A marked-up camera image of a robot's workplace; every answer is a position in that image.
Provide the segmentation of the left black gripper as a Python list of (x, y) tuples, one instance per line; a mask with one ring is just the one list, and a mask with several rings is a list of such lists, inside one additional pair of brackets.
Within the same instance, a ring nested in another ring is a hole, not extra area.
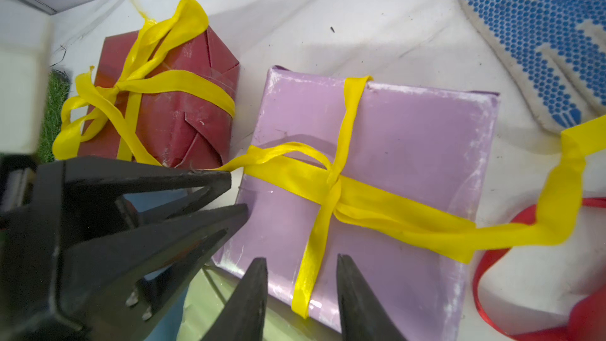
[[(38, 340), (66, 328), (57, 299), (63, 178), (61, 163), (1, 159), (3, 340)], [(67, 340), (146, 339), (249, 219), (246, 205), (199, 211), (231, 188), (227, 172), (83, 156), (65, 162), (65, 183), (69, 199), (96, 227), (139, 227), (63, 253), (59, 304), (81, 326)], [(124, 198), (190, 188), (196, 191), (143, 212)]]

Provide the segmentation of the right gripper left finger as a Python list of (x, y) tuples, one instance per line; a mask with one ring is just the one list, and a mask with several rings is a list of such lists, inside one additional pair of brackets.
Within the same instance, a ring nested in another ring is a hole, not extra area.
[(262, 340), (268, 301), (266, 259), (255, 258), (214, 324), (201, 338), (207, 340)]

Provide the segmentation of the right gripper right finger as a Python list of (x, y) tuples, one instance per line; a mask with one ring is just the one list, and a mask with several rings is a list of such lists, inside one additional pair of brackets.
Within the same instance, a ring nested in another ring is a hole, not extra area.
[(406, 340), (346, 254), (337, 259), (337, 295), (342, 340)]

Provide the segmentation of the green gift box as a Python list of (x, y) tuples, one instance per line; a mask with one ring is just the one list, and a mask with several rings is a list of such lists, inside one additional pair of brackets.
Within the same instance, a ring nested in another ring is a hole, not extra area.
[[(194, 277), (185, 298), (178, 340), (199, 340), (211, 328), (239, 279), (205, 266)], [(340, 333), (314, 319), (304, 320), (290, 306), (268, 297), (264, 322), (265, 340), (341, 340)]]

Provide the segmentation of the purple gift box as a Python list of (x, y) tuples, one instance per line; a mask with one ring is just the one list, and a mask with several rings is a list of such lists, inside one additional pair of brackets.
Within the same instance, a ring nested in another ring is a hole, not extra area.
[[(371, 83), (361, 98), (344, 175), (463, 219), (474, 220), (499, 110), (496, 93)], [(344, 82), (289, 71), (268, 71), (252, 144), (294, 141), (328, 158), (345, 115)], [(270, 295), (290, 303), (319, 205), (245, 176), (238, 201), (248, 222), (214, 256), (243, 276), (264, 257)], [(454, 340), (465, 298), (467, 268), (427, 249), (381, 233), (331, 222), (310, 316), (339, 329), (336, 268), (351, 256), (389, 317), (410, 340)]]

